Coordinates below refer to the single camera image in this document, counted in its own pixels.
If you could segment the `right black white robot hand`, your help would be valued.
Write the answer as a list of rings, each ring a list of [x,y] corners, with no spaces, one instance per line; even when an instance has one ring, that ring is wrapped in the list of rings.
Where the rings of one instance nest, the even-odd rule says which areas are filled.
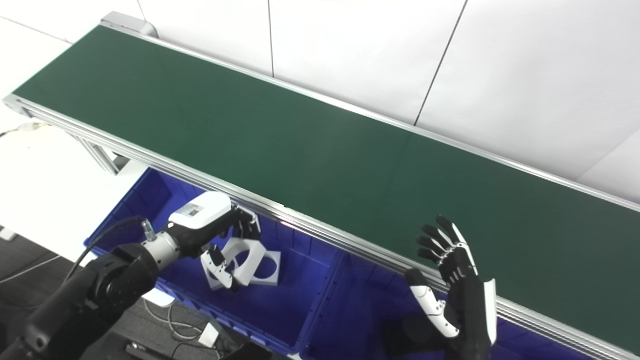
[[[498,338],[496,281],[484,281],[467,240],[450,219],[439,215],[436,225],[422,226],[417,255],[434,262],[447,286],[437,298],[423,272],[409,268],[404,278],[427,321],[453,360],[488,360]]]

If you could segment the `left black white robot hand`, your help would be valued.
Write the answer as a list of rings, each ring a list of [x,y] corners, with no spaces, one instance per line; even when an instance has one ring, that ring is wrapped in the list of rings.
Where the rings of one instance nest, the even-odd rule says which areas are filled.
[[[229,271],[231,255],[212,244],[215,237],[226,237],[229,232],[236,239],[251,240],[259,244],[262,230],[259,217],[224,193],[205,191],[170,214],[163,232],[176,244],[177,258],[205,257],[205,269],[224,288],[235,293],[249,284],[250,275],[238,278]]]

